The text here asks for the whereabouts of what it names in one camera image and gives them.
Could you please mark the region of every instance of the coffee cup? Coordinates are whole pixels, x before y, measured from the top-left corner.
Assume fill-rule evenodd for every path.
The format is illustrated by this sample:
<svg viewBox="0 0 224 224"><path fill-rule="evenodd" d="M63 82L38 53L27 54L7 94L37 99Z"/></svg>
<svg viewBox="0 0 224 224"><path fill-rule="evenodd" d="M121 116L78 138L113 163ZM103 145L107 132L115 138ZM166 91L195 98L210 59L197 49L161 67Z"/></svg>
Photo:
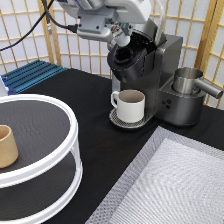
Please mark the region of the coffee cup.
<svg viewBox="0 0 224 224"><path fill-rule="evenodd" d="M11 165L17 158L18 149L12 129L6 125L0 125L0 168Z"/></svg>
<svg viewBox="0 0 224 224"><path fill-rule="evenodd" d="M126 123L136 123L144 117L145 95L140 91L115 91L111 94L111 104L117 110L117 117Z"/></svg>

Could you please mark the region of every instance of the round mesh rack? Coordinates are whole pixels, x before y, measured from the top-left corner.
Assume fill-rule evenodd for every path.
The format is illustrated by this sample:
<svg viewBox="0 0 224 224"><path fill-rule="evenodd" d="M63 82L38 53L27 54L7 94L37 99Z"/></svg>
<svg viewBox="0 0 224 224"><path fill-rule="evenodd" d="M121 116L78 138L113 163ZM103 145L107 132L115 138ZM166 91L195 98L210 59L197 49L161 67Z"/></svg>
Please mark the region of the round mesh rack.
<svg viewBox="0 0 224 224"><path fill-rule="evenodd" d="M136 123L126 123L124 121L121 121L117 117L117 110L114 108L109 115L110 121L112 124L117 126L118 128L125 129L125 130L135 130L144 127L152 118L153 116L149 113L145 113L145 116L142 120L136 122Z"/></svg>

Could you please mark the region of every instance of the stainless steel pitcher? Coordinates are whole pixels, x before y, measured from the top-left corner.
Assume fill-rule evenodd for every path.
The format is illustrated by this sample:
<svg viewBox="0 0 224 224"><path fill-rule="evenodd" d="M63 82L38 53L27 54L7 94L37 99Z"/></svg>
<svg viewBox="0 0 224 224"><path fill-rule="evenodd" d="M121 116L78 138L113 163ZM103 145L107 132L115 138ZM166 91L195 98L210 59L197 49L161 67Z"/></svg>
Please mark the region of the stainless steel pitcher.
<svg viewBox="0 0 224 224"><path fill-rule="evenodd" d="M197 94L200 90L219 99L223 91L202 80L203 72L196 68L179 68L174 75L173 89L181 94Z"/></svg>

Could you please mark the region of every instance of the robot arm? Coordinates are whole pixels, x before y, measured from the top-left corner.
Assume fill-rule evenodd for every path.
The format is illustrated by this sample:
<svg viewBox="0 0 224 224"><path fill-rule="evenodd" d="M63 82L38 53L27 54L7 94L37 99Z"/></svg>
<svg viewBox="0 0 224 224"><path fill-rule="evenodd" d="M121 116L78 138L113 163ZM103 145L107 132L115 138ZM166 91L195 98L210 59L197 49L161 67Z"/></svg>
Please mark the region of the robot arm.
<svg viewBox="0 0 224 224"><path fill-rule="evenodd" d="M150 16L149 0L57 0L72 17L80 19L77 35L119 46L130 42L134 24Z"/></svg>

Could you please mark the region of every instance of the black table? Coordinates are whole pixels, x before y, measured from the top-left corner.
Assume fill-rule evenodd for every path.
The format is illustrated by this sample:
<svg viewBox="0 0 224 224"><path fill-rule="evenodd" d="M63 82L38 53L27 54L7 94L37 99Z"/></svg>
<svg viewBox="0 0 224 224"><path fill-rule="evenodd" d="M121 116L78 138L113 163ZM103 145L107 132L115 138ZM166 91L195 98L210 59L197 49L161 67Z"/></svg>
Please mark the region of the black table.
<svg viewBox="0 0 224 224"><path fill-rule="evenodd" d="M137 132L124 132L109 121L111 80L75 69L26 90L67 103L79 123L83 179L71 202L47 224L87 221L158 126L224 150L224 111L205 107L200 121L177 128L153 119Z"/></svg>

